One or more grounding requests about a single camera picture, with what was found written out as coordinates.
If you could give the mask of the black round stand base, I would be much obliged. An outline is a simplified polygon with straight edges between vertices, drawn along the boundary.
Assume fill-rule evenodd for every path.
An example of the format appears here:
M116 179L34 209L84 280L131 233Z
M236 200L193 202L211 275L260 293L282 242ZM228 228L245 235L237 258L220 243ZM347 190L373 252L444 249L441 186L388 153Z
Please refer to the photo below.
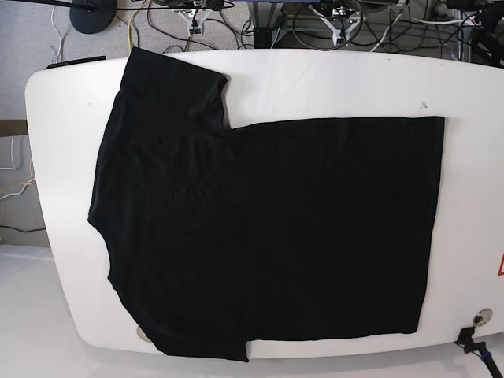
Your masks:
M90 35L103 32L112 23L117 12L116 0L72 1L69 10L71 25L81 34Z

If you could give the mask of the black table leg bracket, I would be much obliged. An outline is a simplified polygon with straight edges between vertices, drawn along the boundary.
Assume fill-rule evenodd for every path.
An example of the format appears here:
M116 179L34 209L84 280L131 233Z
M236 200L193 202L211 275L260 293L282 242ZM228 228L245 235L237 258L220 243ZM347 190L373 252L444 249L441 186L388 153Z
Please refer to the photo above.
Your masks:
M273 49L280 37L282 26L276 28L254 27L253 46L254 49Z

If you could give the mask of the black T-shirt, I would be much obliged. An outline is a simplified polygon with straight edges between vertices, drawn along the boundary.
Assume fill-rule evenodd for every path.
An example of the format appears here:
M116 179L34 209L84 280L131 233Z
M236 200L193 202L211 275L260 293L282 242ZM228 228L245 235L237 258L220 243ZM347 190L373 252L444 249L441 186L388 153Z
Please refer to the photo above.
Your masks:
M416 332L445 120L230 128L227 81L137 48L126 64L88 220L136 324L165 354L235 361L254 340Z

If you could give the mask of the silver table grommet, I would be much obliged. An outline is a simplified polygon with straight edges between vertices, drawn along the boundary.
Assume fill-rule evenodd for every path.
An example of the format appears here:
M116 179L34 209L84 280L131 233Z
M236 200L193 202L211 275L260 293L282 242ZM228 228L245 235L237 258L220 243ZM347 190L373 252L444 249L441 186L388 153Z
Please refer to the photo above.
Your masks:
M487 324L493 316L493 310L490 308L482 309L479 311L472 319L472 325L474 327L481 327Z
M140 327L137 327L136 334L142 341L150 343L150 339L146 336L146 334Z

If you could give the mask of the silver table grommet right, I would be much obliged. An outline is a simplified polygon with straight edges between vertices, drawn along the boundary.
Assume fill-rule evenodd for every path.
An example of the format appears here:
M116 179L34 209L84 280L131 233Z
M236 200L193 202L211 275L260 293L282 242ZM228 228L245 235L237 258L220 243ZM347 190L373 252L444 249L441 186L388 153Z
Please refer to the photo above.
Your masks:
M474 327L481 327L487 324L493 316L493 310L490 308L482 309L479 311L472 319L472 325Z

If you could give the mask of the red warning triangle sticker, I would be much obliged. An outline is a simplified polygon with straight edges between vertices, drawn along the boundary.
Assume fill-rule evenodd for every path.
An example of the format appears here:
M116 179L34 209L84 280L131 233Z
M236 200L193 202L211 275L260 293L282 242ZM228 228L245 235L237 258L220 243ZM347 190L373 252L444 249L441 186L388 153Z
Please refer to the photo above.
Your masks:
M504 275L504 254L502 254L497 273L497 276L503 276L503 275Z

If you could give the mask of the silver table grommet left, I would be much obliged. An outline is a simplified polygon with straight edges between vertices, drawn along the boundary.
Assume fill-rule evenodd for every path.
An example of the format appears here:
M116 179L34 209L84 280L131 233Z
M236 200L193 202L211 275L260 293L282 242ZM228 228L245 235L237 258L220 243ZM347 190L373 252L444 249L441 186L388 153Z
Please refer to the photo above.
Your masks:
M136 334L142 341L150 343L150 339L146 336L146 334L140 327L137 327Z

